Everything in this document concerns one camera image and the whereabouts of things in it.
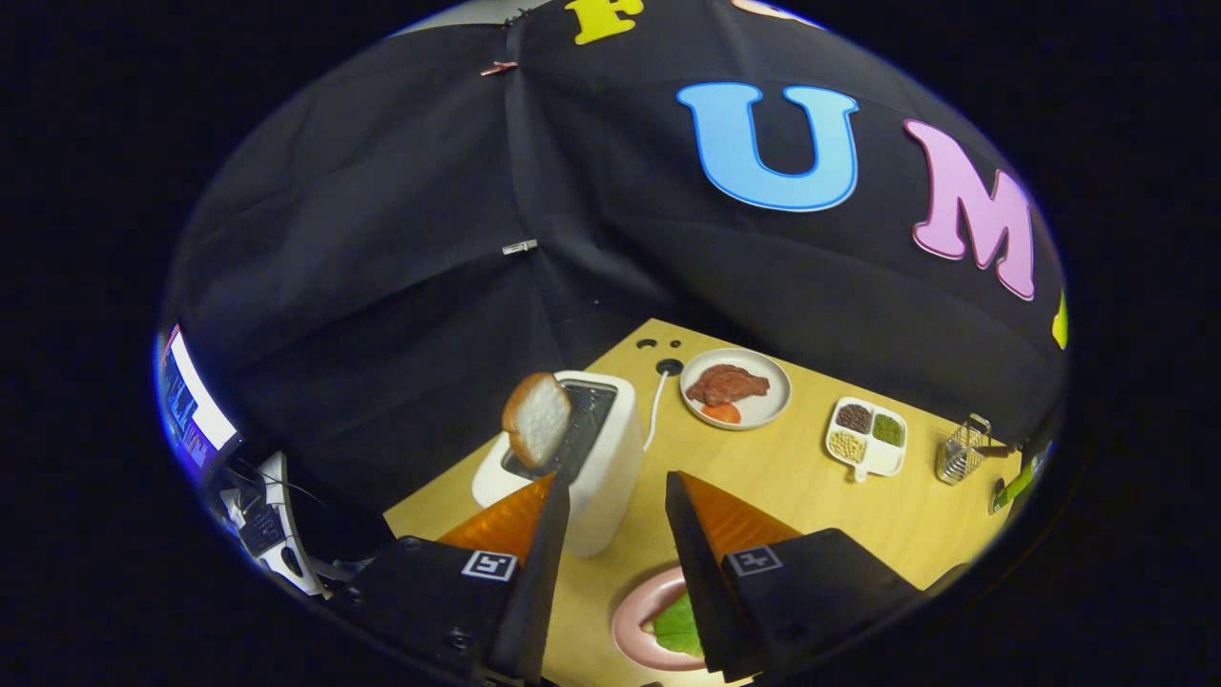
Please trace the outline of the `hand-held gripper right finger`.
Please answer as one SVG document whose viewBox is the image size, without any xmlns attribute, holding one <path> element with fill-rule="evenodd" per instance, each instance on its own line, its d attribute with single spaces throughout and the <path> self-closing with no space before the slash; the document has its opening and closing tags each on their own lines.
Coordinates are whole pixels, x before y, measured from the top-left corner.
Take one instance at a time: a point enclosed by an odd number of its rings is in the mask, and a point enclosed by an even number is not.
<svg viewBox="0 0 1221 687">
<path fill-rule="evenodd" d="M 667 475 L 665 513 L 707 667 L 726 681 L 802 674 L 926 599 L 845 531 L 801 533 L 692 473 Z"/>
</svg>

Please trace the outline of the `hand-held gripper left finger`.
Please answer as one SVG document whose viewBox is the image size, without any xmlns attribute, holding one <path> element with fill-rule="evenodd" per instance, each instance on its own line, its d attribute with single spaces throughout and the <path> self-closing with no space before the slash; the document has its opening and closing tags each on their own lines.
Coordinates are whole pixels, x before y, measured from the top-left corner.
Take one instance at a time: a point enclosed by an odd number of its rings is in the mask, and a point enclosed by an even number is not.
<svg viewBox="0 0 1221 687">
<path fill-rule="evenodd" d="M 556 473 L 435 541 L 402 536 L 348 586 L 348 621 L 435 686 L 541 686 L 569 487 Z"/>
</svg>

